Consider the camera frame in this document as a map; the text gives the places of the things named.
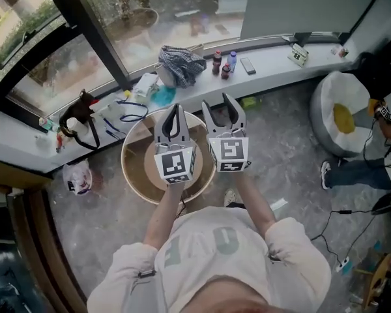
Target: windowsill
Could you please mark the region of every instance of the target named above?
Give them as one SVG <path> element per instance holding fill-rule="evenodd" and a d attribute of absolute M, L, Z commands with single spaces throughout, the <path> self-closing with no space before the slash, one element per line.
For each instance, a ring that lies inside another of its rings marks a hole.
<path fill-rule="evenodd" d="M 207 61 L 207 69 L 197 77 L 195 85 L 187 89 L 177 89 L 173 102 L 181 103 L 188 112 L 196 112 L 201 109 L 202 100 L 206 100 L 211 106 L 222 103 L 223 92 L 235 98 L 240 98 L 289 83 L 322 76 L 332 70 L 348 70 L 354 57 L 348 55 L 347 59 L 342 59 L 337 55 L 332 55 L 330 50 L 334 46 L 335 44 L 306 45 L 305 48 L 309 52 L 309 57 L 302 68 L 287 58 L 291 51 L 289 46 L 277 46 L 238 53 L 239 59 L 249 58 L 257 72 L 251 76 L 247 75 L 238 59 L 235 72 L 228 80 L 222 80 L 219 76 L 213 76 L 211 73 L 212 61 Z M 133 113 L 131 111 L 133 109 L 129 107 L 132 106 L 126 107 L 128 108 L 127 113 Z M 159 109 L 161 107 L 156 104 L 149 104 L 150 113 Z M 122 130 L 128 132 L 133 124 L 124 123 Z M 117 141 L 105 133 L 103 126 L 97 126 L 96 129 L 100 138 L 100 148 Z M 52 171 L 91 152 L 78 145 L 74 140 L 71 140 L 60 153 L 56 153 L 54 148 L 55 134 L 50 132 L 46 137 L 52 145 L 47 151 L 37 148 L 29 150 L 29 153 L 40 156 L 47 162 L 47 164 L 31 164 L 31 169 L 33 170 Z M 94 145 L 91 131 L 81 140 Z"/>

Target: tiled floor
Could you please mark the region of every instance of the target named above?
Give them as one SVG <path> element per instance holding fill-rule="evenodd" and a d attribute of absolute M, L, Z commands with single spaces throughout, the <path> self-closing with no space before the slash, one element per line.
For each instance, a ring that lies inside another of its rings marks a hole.
<path fill-rule="evenodd" d="M 259 189 L 273 203 L 283 198 L 288 204 L 276 211 L 277 218 L 293 216 L 313 237 L 323 229 L 330 210 L 368 210 L 384 194 L 367 186 L 321 188 L 320 165 L 328 157 L 311 130 L 308 105 L 318 80 L 283 87 L 261 95 L 258 107 L 247 110 L 250 137 L 249 169 Z M 220 115 L 225 111 L 216 110 Z M 120 163 L 121 146 L 92 156 L 90 166 L 103 175 L 99 192 L 75 197 L 62 185 L 62 172 L 48 187 L 53 217 L 69 264 L 85 295 L 104 278 L 112 254 L 124 244 L 142 240 L 155 206 L 137 197 L 124 180 Z M 384 154 L 383 139 L 375 129 L 368 157 Z M 196 200 L 189 203 L 195 211 L 207 205 L 221 205 L 224 192 L 231 186 L 226 175 L 216 174 L 213 182 Z M 369 214 L 333 215 L 325 232 L 332 250 L 340 256 L 370 221 Z M 391 248 L 391 215 L 375 218 L 356 242 L 350 257 L 356 265 L 377 241 Z M 351 272 L 334 271 L 335 258 L 321 239 L 316 247 L 326 256 L 332 269 L 330 291 L 320 312 L 343 312 L 349 306 Z"/>

